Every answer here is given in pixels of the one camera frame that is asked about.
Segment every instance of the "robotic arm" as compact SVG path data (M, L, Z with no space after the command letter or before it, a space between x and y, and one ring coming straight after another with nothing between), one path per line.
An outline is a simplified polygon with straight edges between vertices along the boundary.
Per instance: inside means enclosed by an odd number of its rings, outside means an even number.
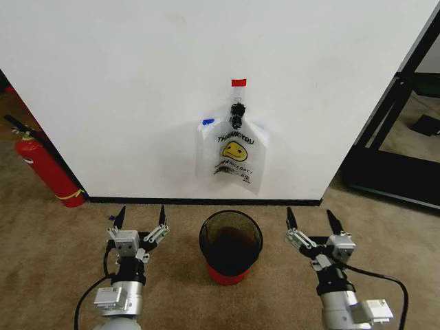
M322 321L328 330L372 329L375 323L389 322L393 313L384 299L358 302L354 285L344 272L356 245L351 235L328 210L333 234L308 237L298 230L291 208L287 208L286 237L299 252L311 259L318 276L316 292L322 301Z
M122 230L124 216L125 206L114 218L113 227L107 229L110 239L107 241L104 256L105 277L96 284L110 278L111 286L99 288L93 304L99 308L101 315L109 320L94 330L141 329L136 319L142 310L142 287L146 284L145 265L150 259L150 252L170 231L166 225L164 206L160 210L159 224L152 232ZM109 274L107 270L107 257L112 249L118 251L117 274Z

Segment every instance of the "red trash can base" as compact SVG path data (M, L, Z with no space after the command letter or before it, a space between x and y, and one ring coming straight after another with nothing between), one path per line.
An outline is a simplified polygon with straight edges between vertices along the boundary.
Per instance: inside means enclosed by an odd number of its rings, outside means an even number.
M245 270L243 273L237 276L225 276L218 273L214 268L208 265L208 273L211 278L220 285L233 285L241 282L246 275L249 274L250 268Z

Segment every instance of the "red tape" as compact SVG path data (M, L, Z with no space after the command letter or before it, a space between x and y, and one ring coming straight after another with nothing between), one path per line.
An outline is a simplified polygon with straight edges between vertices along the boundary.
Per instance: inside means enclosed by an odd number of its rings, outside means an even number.
M232 87L246 87L246 79L232 79Z

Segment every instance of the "black metal frame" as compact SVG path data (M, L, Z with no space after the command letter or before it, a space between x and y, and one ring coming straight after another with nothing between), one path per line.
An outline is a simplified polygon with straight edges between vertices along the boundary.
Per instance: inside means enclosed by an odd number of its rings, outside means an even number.
M342 163L342 180L348 186L440 209L440 163L379 151L412 91L416 90L413 81L420 74L415 70L439 35L440 11L402 71L395 75L376 113Z

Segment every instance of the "white wall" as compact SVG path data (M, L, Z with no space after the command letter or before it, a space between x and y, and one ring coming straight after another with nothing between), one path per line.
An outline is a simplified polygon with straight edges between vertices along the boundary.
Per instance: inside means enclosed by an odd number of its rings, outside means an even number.
M0 65L92 196L319 199L436 3L6 1ZM258 197L194 176L233 77L272 134Z
M437 38L431 46L416 72L440 74L440 38Z

